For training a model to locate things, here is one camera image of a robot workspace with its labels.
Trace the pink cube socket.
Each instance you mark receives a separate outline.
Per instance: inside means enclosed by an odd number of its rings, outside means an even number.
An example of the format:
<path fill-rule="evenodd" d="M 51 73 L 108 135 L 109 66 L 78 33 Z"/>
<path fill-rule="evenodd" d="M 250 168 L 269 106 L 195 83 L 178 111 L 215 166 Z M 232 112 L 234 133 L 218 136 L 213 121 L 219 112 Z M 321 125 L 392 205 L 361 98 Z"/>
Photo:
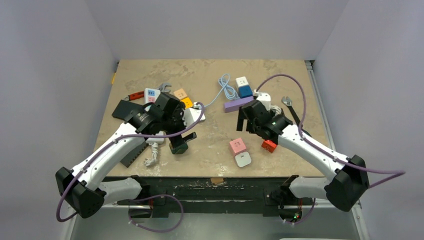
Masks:
<path fill-rule="evenodd" d="M 229 150 L 235 157 L 238 154 L 247 151 L 247 147 L 241 137 L 233 139 L 229 142 Z"/>

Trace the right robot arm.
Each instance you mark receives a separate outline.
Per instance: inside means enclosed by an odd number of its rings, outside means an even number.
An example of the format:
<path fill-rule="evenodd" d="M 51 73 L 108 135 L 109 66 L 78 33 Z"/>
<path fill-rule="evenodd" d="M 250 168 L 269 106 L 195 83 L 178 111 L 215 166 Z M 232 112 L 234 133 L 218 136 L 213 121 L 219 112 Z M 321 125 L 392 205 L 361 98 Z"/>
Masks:
<path fill-rule="evenodd" d="M 288 204 L 300 198 L 323 199 L 348 212 L 370 187 L 361 157 L 347 157 L 331 150 L 299 129 L 284 114 L 266 109 L 256 99 L 239 108 L 236 129 L 246 130 L 292 151 L 322 173 L 322 177 L 293 175 L 286 180 L 280 196 Z"/>

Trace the dark green cube socket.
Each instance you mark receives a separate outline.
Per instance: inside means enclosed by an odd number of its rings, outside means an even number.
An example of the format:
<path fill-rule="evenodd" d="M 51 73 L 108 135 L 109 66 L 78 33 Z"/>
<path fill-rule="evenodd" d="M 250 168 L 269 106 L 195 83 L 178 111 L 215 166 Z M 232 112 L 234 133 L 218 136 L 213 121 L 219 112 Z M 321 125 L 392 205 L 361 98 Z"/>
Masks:
<path fill-rule="evenodd" d="M 173 155 L 181 155 L 189 148 L 188 144 L 181 135 L 170 137 L 169 141 L 169 148 Z"/>

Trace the red cube socket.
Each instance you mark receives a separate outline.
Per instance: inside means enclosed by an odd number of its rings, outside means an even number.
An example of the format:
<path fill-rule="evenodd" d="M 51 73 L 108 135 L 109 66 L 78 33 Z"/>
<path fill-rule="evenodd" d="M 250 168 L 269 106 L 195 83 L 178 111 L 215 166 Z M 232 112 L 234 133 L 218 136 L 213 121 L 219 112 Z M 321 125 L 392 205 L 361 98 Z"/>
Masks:
<path fill-rule="evenodd" d="M 268 151 L 270 153 L 273 153 L 275 151 L 275 149 L 277 148 L 277 144 L 268 139 L 268 140 L 264 140 L 262 142 L 261 147 L 264 150 L 266 150 L 266 151 Z"/>

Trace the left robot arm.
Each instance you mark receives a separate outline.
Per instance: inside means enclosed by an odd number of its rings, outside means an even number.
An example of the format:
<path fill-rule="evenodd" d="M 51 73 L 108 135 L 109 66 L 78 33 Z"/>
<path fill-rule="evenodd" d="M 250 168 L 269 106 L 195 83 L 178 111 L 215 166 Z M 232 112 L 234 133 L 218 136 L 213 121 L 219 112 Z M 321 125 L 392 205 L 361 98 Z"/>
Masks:
<path fill-rule="evenodd" d="M 182 135 L 202 121 L 205 106 L 198 102 L 197 118 L 185 108 L 185 104 L 172 94 L 163 92 L 155 102 L 128 107 L 122 114 L 123 122 L 115 133 L 96 151 L 71 169 L 60 168 L 55 179 L 60 194 L 56 219 L 66 222 L 72 217 L 61 218 L 64 202 L 74 209 L 75 215 L 89 218 L 103 205 L 123 200 L 138 205 L 146 203 L 149 191 L 136 177 L 105 182 L 108 173 L 143 142 L 153 138 L 168 138 L 173 154 L 182 154 L 187 142 L 197 137 L 195 132 Z"/>

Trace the white power strip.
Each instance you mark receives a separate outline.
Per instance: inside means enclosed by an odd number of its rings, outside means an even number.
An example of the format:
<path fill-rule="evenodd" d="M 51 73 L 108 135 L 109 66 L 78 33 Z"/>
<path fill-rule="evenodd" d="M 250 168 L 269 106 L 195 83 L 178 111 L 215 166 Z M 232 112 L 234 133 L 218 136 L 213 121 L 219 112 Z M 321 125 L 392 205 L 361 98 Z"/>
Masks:
<path fill-rule="evenodd" d="M 145 88 L 144 89 L 144 104 L 148 103 L 154 103 L 158 96 L 160 95 L 161 91 L 159 89 L 155 88 Z M 146 140 L 148 144 L 152 143 L 158 143 L 159 145 L 163 144 L 165 142 L 164 138 L 148 138 Z"/>

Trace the white adapter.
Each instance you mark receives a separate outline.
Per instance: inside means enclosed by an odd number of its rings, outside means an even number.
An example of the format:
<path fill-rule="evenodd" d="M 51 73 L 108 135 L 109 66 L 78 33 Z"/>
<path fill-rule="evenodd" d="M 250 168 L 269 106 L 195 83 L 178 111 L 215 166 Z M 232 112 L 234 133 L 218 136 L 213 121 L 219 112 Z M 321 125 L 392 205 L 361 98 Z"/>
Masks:
<path fill-rule="evenodd" d="M 235 155 L 234 160 L 239 168 L 246 167 L 252 163 L 252 158 L 247 151 Z"/>

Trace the green handled screwdriver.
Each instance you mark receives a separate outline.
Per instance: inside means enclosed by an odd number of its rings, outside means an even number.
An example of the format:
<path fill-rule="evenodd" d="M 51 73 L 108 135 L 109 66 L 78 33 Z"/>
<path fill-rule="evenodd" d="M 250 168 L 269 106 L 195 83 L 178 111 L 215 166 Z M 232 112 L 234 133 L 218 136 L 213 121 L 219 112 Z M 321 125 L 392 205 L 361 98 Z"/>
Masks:
<path fill-rule="evenodd" d="M 304 134 L 306 134 L 306 135 L 308 135 L 308 136 L 312 136 L 307 130 L 305 130 L 304 128 L 302 128 L 301 129 L 302 130 L 302 132 L 304 133 Z"/>

